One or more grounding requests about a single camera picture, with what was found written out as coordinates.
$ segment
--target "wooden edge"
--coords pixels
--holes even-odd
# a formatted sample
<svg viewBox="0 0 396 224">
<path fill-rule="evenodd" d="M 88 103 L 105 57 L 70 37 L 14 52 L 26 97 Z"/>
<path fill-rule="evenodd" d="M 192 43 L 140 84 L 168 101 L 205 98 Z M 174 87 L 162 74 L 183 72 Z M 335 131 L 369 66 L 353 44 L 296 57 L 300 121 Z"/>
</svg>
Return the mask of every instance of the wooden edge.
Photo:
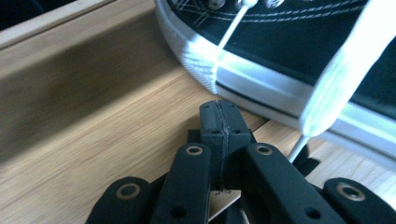
<svg viewBox="0 0 396 224">
<path fill-rule="evenodd" d="M 240 190 L 233 190 L 230 192 L 210 191 L 209 221 L 220 215 L 240 197 Z"/>
<path fill-rule="evenodd" d="M 152 13 L 154 7 L 154 2 L 147 0 L 114 1 L 0 49 L 0 79 L 10 78 L 144 13 Z"/>
<path fill-rule="evenodd" d="M 29 21 L 12 26 L 0 32 L 0 49 L 5 49 L 30 36 L 37 35 L 114 1 L 116 0 L 77 0 Z"/>
</svg>

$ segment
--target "black sneaker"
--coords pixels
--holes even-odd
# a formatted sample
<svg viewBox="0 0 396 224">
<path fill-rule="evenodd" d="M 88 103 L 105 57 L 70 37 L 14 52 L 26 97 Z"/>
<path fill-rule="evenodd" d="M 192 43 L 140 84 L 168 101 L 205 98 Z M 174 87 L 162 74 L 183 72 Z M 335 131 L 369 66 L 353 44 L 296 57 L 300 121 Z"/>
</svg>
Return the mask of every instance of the black sneaker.
<svg viewBox="0 0 396 224">
<path fill-rule="evenodd" d="M 224 50 L 217 45 L 238 0 L 156 0 L 168 44 L 208 90 L 298 128 L 313 86 L 345 43 L 365 0 L 266 0 L 249 9 Z M 274 3 L 275 8 L 268 8 Z M 396 163 L 396 40 L 322 136 Z"/>
</svg>

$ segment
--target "shoelace aglet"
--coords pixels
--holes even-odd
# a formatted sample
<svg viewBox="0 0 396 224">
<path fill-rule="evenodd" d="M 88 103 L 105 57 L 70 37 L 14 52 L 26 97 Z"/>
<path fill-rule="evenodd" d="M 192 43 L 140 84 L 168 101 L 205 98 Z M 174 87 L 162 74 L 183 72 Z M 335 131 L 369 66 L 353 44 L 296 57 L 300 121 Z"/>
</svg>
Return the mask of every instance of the shoelace aglet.
<svg viewBox="0 0 396 224">
<path fill-rule="evenodd" d="M 293 149 L 289 153 L 288 160 L 290 163 L 294 162 L 298 154 L 300 154 L 303 147 L 308 143 L 310 136 L 301 135 L 297 143 L 294 145 Z"/>
</svg>

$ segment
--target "wood grain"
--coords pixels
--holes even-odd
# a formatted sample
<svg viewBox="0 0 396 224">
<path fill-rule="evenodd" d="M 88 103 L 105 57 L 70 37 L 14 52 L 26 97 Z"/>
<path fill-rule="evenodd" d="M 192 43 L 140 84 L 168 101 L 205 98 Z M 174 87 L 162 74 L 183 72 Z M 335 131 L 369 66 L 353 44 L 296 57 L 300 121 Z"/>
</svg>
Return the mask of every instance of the wood grain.
<svg viewBox="0 0 396 224">
<path fill-rule="evenodd" d="M 119 0 L 0 50 L 0 223 L 83 223 L 110 183 L 166 173 L 198 107 L 219 99 L 179 65 L 152 1 Z M 243 111 L 287 153 L 298 132 Z M 395 174 L 313 139 L 308 179 L 357 179 L 393 207 Z M 212 193 L 216 214 L 238 197 Z"/>
<path fill-rule="evenodd" d="M 0 32 L 0 49 L 45 32 L 115 0 L 76 0 Z"/>
</svg>

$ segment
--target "wooden surface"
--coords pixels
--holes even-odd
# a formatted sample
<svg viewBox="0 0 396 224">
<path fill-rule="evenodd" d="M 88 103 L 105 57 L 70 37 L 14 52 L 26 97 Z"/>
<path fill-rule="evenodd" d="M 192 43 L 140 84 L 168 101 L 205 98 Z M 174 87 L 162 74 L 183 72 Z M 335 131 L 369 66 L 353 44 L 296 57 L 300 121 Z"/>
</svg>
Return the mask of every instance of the wooden surface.
<svg viewBox="0 0 396 224">
<path fill-rule="evenodd" d="M 119 0 L 0 51 L 0 223 L 83 223 L 113 181 L 166 173 L 199 128 L 199 105 L 219 97 L 179 65 L 153 9 Z M 243 116 L 284 153 L 298 138 Z M 309 181 L 352 178 L 396 208 L 395 173 L 320 139 L 310 146 L 322 163 Z M 211 213 L 235 197 L 213 193 Z"/>
<path fill-rule="evenodd" d="M 76 0 L 0 32 L 0 49 L 38 35 L 116 0 Z"/>
</svg>

